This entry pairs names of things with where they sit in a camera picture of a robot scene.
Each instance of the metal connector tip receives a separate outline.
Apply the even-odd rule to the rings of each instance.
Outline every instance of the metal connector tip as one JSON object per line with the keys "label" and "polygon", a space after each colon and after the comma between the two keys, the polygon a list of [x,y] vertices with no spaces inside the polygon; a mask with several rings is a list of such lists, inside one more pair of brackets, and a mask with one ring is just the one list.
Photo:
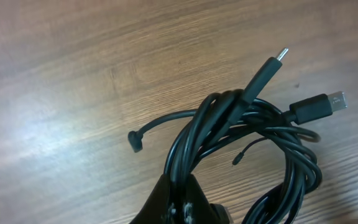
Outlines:
{"label": "metal connector tip", "polygon": [[284,56],[287,52],[288,52],[288,48],[284,47],[284,49],[282,51],[280,51],[280,53],[278,53],[278,55],[276,56],[276,59],[281,61],[281,59],[284,58]]}
{"label": "metal connector tip", "polygon": [[345,93],[343,91],[338,91],[328,95],[328,99],[333,112],[347,108]]}

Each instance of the wooden table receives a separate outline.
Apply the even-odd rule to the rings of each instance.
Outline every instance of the wooden table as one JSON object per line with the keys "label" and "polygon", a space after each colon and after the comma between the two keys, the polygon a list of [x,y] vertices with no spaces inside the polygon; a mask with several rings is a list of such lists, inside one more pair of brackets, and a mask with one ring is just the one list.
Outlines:
{"label": "wooden table", "polygon": [[[358,1],[0,0],[0,223],[128,223],[188,119],[130,130],[243,88],[282,47],[260,97],[281,109],[343,90],[349,108],[304,125],[324,180],[297,223],[358,223]],[[247,136],[195,170],[240,223],[283,179],[283,153]]]}

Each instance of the usb cable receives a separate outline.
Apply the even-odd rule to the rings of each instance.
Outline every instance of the usb cable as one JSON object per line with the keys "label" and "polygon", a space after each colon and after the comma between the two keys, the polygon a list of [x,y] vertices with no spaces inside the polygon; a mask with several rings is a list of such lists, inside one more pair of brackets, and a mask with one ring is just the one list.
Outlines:
{"label": "usb cable", "polygon": [[331,116],[347,105],[341,91],[292,103],[285,112],[258,99],[257,95],[282,66],[281,60],[287,52],[285,48],[276,57],[270,57],[245,89],[212,93],[196,110],[161,116],[128,134],[133,150],[139,152],[148,130],[167,121],[193,117],[174,140],[165,162],[164,174],[169,176],[172,186],[170,201],[179,211],[170,217],[172,220],[183,222],[180,208],[185,203],[185,185],[197,164],[218,149],[251,133],[259,133],[262,138],[245,147],[232,164],[237,165],[252,145],[271,140],[284,152],[286,170],[283,182],[256,201],[242,223],[279,223],[287,214],[285,223],[292,223],[304,195],[317,189],[322,181],[317,157],[302,145],[301,139],[318,142],[320,137],[292,123],[300,125]]}

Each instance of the wire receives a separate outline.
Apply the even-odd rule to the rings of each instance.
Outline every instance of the wire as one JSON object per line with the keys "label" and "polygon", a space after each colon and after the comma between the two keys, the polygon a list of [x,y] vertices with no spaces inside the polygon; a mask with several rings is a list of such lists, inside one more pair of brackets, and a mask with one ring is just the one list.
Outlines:
{"label": "wire", "polygon": [[263,137],[251,142],[241,153],[258,142],[271,140],[285,154],[285,177],[280,185],[256,201],[243,223],[278,223],[286,214],[285,223],[292,223],[304,195],[316,189],[322,179],[316,155],[304,147],[300,139],[316,142],[319,136],[313,131],[292,126],[285,113],[277,107],[255,99],[237,124],[230,126],[223,137],[214,142],[213,137],[221,130],[242,91],[210,94],[197,110],[167,114],[149,122],[137,134],[142,137],[146,131],[164,122],[193,117],[174,140],[164,167],[164,174],[170,176],[173,189],[177,190],[173,195],[181,195],[187,177],[203,158],[248,134],[259,133]]}

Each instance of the usb connector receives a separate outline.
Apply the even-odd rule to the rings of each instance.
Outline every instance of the usb connector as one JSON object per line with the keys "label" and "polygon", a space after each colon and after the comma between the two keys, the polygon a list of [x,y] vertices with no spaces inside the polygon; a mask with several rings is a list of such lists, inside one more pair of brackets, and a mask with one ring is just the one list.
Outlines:
{"label": "usb connector", "polygon": [[331,116],[333,112],[347,108],[344,92],[339,91],[330,95],[320,94],[290,105],[290,110],[284,115],[287,121],[304,124],[320,118]]}

